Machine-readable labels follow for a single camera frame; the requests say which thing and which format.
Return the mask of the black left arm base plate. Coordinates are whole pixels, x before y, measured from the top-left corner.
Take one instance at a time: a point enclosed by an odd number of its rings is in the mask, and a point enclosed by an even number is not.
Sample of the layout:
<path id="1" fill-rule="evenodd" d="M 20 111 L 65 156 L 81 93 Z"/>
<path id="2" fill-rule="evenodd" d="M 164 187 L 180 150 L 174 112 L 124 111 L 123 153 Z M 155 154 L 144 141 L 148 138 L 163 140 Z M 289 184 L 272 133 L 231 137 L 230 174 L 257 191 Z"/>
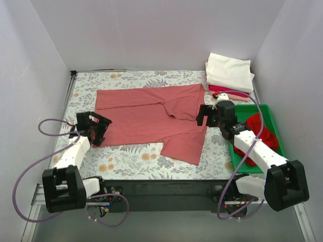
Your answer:
<path id="1" fill-rule="evenodd" d="M 117 200 L 117 202 L 120 202 L 121 198 L 119 198 L 117 194 L 122 195 L 123 191 L 124 188 L 122 186 L 102 187 L 98 192 L 90 195 L 87 200 L 91 202 L 110 202 L 112 200 Z"/>

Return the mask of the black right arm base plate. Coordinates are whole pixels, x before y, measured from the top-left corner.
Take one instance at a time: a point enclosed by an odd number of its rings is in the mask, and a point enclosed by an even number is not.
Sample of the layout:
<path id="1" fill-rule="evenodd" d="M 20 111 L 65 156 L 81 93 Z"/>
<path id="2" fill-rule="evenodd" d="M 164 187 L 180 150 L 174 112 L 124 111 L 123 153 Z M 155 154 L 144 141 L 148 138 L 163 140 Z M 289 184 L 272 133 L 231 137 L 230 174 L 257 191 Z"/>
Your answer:
<path id="1" fill-rule="evenodd" d="M 220 200 L 221 194 L 223 193 L 224 186 L 212 186 L 207 190 L 207 194 L 210 198 L 216 202 Z M 224 201 L 237 201 L 237 202 L 246 202 L 251 199 L 254 199 L 254 196 L 241 194 L 238 192 L 238 189 L 235 186 L 229 186 L 227 191 L 224 194 Z"/>

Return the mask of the dusty pink t shirt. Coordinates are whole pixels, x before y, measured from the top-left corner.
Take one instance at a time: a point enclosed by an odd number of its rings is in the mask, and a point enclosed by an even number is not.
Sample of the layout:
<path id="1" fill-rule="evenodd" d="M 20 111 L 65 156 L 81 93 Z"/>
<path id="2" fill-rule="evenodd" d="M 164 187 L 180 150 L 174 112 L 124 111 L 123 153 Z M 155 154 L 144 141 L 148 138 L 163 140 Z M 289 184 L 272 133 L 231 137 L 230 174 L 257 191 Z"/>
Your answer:
<path id="1" fill-rule="evenodd" d="M 112 121 L 102 146 L 162 143 L 161 155 L 198 165 L 206 127 L 196 117 L 204 95 L 201 84 L 98 90 L 95 112 Z"/>

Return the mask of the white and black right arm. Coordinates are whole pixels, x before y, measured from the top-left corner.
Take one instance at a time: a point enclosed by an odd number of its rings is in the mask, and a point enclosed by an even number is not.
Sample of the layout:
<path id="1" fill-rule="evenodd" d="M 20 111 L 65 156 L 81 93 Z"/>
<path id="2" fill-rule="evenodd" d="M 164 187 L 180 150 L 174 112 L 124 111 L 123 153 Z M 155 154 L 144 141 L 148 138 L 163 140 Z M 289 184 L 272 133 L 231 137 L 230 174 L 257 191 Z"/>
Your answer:
<path id="1" fill-rule="evenodd" d="M 218 127 L 222 136 L 243 151 L 266 175 L 265 179 L 260 179 L 249 175 L 236 178 L 233 174 L 222 191 L 221 199 L 228 189 L 233 200 L 238 201 L 245 195 L 251 195 L 266 200 L 275 211 L 309 200 L 303 164 L 279 155 L 255 135 L 247 124 L 238 122 L 233 102 L 221 100 L 215 105 L 201 105 L 196 121 L 198 126 Z"/>

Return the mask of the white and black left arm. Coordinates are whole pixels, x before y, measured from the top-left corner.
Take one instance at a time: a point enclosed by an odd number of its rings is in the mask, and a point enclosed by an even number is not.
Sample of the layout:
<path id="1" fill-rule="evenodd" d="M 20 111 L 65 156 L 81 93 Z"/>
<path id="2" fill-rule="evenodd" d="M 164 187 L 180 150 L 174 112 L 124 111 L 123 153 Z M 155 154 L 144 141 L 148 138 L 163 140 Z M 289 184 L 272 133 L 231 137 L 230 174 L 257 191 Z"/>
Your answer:
<path id="1" fill-rule="evenodd" d="M 76 114 L 77 123 L 68 132 L 69 144 L 60 160 L 42 174 L 45 204 L 49 213 L 84 208 L 92 197 L 101 202 L 107 197 L 101 176 L 82 178 L 79 172 L 86 153 L 99 147 L 113 122 L 93 111 Z"/>

